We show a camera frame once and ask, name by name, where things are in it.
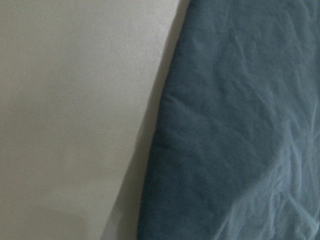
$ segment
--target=table surface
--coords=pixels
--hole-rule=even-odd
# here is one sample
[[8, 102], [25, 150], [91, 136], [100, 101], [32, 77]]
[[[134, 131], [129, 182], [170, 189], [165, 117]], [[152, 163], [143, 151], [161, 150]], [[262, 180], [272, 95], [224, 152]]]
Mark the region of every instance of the table surface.
[[0, 2], [1, 239], [134, 239], [186, 6]]

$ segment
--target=blue fabric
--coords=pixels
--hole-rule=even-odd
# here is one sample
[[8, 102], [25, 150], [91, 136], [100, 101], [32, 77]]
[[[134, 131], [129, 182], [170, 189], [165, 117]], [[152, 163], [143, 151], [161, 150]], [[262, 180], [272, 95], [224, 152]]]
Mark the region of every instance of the blue fabric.
[[319, 0], [191, 0], [138, 240], [320, 240]]

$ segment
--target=blue garment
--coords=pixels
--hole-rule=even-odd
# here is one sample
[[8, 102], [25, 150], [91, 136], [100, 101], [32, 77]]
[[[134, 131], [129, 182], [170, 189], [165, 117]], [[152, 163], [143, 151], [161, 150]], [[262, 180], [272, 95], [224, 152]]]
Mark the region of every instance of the blue garment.
[[138, 240], [320, 240], [319, 4], [191, 0]]

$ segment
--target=white surface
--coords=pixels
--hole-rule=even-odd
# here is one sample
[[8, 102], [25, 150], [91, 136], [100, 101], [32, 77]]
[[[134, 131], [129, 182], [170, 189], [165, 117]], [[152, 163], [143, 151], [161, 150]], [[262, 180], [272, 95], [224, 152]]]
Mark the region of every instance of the white surface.
[[177, 5], [0, 1], [1, 240], [100, 238]]

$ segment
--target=wrinkled fabric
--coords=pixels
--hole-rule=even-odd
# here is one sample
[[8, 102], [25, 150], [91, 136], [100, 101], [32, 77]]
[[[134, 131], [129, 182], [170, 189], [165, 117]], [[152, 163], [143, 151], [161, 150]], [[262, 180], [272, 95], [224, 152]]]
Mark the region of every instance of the wrinkled fabric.
[[320, 240], [319, 4], [191, 0], [138, 240]]

